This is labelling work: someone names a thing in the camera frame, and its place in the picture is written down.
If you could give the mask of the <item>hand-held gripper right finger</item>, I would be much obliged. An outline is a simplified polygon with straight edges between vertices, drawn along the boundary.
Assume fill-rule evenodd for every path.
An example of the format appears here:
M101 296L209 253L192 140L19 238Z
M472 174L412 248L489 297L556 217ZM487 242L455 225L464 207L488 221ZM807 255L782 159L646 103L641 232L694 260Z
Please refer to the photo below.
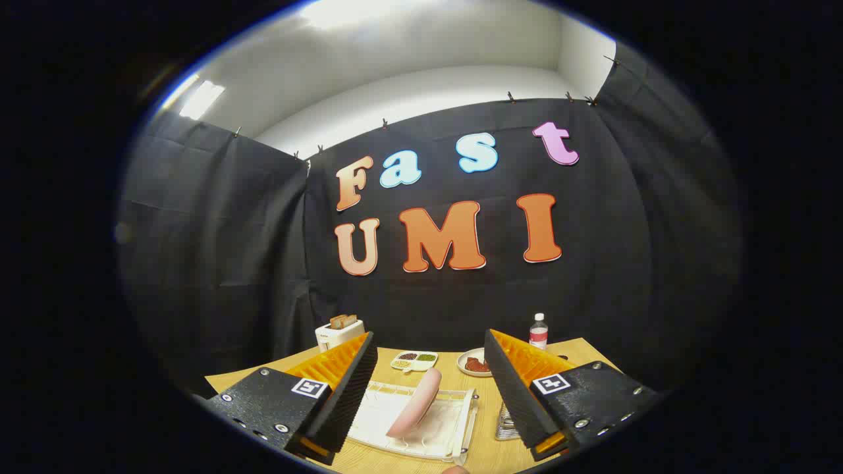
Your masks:
M659 403L659 393L600 361L575 365L503 332L485 333L485 359L535 461L602 443Z

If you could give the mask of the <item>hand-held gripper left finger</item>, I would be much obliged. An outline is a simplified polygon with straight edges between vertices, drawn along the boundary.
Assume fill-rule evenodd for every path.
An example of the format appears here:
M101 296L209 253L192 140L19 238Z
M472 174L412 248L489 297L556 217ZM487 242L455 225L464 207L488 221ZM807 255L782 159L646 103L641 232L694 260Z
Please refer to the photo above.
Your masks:
M377 364L373 339L366 331L292 369L259 367L207 408L271 449L331 465Z

